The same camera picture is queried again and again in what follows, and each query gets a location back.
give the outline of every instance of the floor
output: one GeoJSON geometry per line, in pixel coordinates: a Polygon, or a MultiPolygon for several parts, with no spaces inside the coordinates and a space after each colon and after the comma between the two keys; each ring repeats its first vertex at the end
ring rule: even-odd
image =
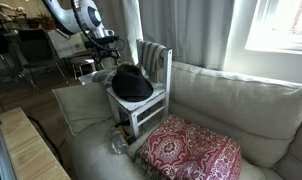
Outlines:
{"type": "Polygon", "coordinates": [[[63,143],[65,130],[68,128],[59,105],[52,93],[52,89],[67,86],[80,85],[74,79],[72,71],[63,68],[69,81],[67,84],[57,70],[50,72],[40,71],[35,74],[38,87],[41,93],[33,90],[25,80],[19,79],[17,82],[8,79],[0,80],[0,100],[6,111],[21,107],[26,115],[37,119],[43,126],[53,143],[59,147],[64,161],[64,168],[71,178],[74,177],[72,162],[68,146],[63,143]]]}

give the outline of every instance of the wooden chair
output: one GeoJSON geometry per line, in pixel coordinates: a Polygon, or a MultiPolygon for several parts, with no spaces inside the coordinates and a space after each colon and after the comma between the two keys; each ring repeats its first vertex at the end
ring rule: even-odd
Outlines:
{"type": "Polygon", "coordinates": [[[171,64],[172,64],[172,49],[163,49],[160,57],[163,58],[163,76],[159,78],[160,82],[157,80],[151,80],[148,76],[151,74],[157,74],[156,72],[148,72],[146,69],[143,68],[141,65],[141,60],[143,57],[143,44],[145,41],[137,40],[137,51],[139,57],[139,68],[141,69],[143,75],[151,82],[153,86],[153,94],[146,100],[141,102],[127,102],[119,98],[113,91],[112,87],[108,88],[108,96],[111,104],[111,108],[114,114],[114,118],[117,122],[120,121],[119,109],[125,112],[130,120],[130,125],[133,130],[134,136],[136,138],[139,137],[139,126],[141,126],[146,121],[150,120],[154,115],[159,112],[163,112],[163,116],[168,116],[169,110],[169,95],[170,95],[170,79],[171,79],[171,64]],[[147,117],[138,120],[138,116],[157,104],[158,102],[162,101],[161,107],[153,111],[147,117]]]}

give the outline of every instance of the sofa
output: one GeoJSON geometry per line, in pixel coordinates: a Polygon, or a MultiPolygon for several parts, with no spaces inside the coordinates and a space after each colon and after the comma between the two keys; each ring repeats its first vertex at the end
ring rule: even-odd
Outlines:
{"type": "MultiPolygon", "coordinates": [[[[70,125],[77,179],[150,179],[133,156],[163,120],[144,126],[127,154],[116,155],[105,87],[93,82],[53,92],[70,125]]],[[[241,180],[302,180],[302,84],[173,62],[169,112],[238,139],[241,180]]]]}

